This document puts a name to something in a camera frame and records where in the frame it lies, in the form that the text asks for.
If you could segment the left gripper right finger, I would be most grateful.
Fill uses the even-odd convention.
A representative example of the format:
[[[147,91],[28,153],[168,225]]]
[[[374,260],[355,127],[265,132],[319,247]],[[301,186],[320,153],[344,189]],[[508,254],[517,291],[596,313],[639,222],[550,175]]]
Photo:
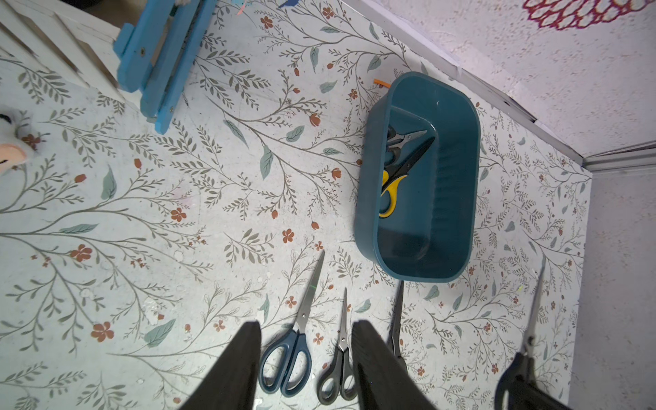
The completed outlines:
[[[434,408],[370,322],[353,324],[351,345],[361,409]]]

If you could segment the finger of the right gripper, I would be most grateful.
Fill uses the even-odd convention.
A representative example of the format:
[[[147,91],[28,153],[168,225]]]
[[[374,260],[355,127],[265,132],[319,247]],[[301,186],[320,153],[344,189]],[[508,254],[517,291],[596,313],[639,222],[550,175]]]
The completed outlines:
[[[507,387],[507,408],[510,410],[571,410],[536,387],[536,382],[527,378],[513,378]]]

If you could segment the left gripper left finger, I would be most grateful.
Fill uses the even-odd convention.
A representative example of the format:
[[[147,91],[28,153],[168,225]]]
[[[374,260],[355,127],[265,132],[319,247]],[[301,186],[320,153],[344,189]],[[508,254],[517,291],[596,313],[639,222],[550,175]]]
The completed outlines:
[[[246,322],[180,409],[253,409],[260,354],[260,325]]]

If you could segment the black handled steel scissors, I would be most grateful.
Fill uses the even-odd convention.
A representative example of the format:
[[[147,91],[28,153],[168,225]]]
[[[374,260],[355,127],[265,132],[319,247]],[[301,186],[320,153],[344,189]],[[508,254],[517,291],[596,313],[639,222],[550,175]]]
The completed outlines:
[[[504,397],[509,393],[512,382],[519,380],[528,384],[536,384],[533,351],[536,340],[536,323],[539,316],[540,302],[543,292],[543,275],[544,269],[538,274],[536,292],[531,304],[531,314],[529,316],[528,325],[524,331],[520,350],[516,353],[511,365],[502,374],[499,383],[496,386],[494,398],[495,410],[501,410],[503,408]]]

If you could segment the large black scissors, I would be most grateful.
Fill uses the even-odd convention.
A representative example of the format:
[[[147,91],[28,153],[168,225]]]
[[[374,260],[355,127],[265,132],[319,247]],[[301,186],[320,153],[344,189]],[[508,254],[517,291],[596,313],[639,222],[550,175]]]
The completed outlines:
[[[407,364],[401,355],[401,314],[403,307],[403,294],[404,294],[404,281],[402,280],[396,291],[396,299],[392,311],[391,329],[389,330],[389,337],[387,347],[394,355],[396,360],[400,363],[405,371],[408,370]]]

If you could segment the small grey handled scissors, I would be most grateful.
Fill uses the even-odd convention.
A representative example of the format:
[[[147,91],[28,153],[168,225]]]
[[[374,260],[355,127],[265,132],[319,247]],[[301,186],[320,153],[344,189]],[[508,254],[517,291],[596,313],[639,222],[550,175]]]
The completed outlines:
[[[358,395],[355,386],[355,374],[350,362],[347,295],[347,290],[344,290],[338,341],[332,362],[321,374],[317,384],[319,403],[325,406],[333,404],[339,396],[345,401],[353,401]]]

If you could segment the blue handled scissors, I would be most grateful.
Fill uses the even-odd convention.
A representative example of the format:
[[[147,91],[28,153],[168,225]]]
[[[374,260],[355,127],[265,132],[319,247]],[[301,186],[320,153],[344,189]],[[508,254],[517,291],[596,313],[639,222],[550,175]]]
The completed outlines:
[[[319,276],[323,268],[325,256],[326,252],[321,251],[302,302],[300,303],[293,326],[279,339],[272,342],[262,354],[258,382],[261,389],[267,394],[273,394],[279,391],[284,397],[293,397],[299,394],[309,382],[312,373],[312,356],[307,341],[306,325],[309,322],[310,311],[319,284]],[[279,361],[277,373],[272,379],[267,379],[264,374],[265,365],[270,355],[276,350],[283,350],[283,355]],[[292,375],[300,355],[305,357],[305,370],[300,379],[295,384],[292,384]]]

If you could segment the teal plastic storage box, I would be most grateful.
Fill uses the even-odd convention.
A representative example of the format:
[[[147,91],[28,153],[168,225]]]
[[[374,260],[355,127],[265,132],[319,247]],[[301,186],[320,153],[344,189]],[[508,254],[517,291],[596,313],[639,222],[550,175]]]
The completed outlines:
[[[427,134],[406,143],[401,159],[427,138],[433,145],[399,185],[396,210],[381,196],[388,127]],[[394,278],[447,283],[464,271],[473,246],[481,126],[464,93],[423,73],[405,73],[367,118],[354,236],[365,258]]]

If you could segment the yellow black handled scissors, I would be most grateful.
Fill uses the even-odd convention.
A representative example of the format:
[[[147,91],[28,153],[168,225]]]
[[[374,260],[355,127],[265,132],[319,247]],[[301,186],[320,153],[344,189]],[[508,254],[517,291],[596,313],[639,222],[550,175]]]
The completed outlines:
[[[384,166],[381,196],[389,195],[389,207],[379,213],[381,219],[389,218],[396,210],[398,202],[399,185],[408,177],[410,170],[422,159],[425,153],[433,145],[435,138],[427,138],[409,156],[401,159],[401,147],[391,145],[388,149],[392,155],[392,161]]]

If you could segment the small black handled scissors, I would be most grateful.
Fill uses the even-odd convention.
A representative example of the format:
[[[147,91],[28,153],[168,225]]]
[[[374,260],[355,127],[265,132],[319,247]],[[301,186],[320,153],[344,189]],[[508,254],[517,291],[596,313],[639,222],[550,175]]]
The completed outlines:
[[[398,133],[392,126],[389,126],[388,127],[388,132],[387,132],[387,150],[389,150],[389,151],[395,151],[395,150],[400,151],[406,143],[408,143],[408,142],[410,142],[410,141],[412,141],[416,138],[423,137],[426,134],[427,134],[426,130],[401,134],[401,133]]]

